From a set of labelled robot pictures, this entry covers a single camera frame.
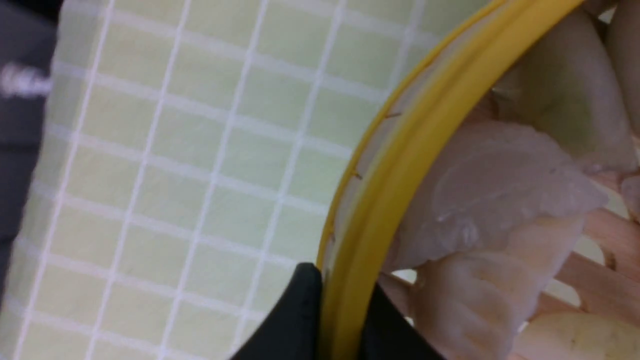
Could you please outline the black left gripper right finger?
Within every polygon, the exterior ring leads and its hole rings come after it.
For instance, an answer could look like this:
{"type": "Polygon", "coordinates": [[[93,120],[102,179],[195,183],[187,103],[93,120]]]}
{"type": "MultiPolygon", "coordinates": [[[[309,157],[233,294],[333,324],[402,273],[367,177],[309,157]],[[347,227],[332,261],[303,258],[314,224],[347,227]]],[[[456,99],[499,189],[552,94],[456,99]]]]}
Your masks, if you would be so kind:
{"type": "Polygon", "coordinates": [[[361,333],[362,360],[443,360],[377,285],[361,333]]]}

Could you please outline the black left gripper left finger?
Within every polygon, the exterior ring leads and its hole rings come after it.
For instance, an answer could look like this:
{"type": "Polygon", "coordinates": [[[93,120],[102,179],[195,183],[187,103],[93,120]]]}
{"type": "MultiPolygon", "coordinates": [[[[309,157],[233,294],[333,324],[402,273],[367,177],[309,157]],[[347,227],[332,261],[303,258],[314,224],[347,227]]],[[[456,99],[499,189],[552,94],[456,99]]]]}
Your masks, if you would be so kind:
{"type": "Polygon", "coordinates": [[[314,360],[322,289],[322,274],[316,266],[297,264],[274,308],[231,358],[314,360]]]}

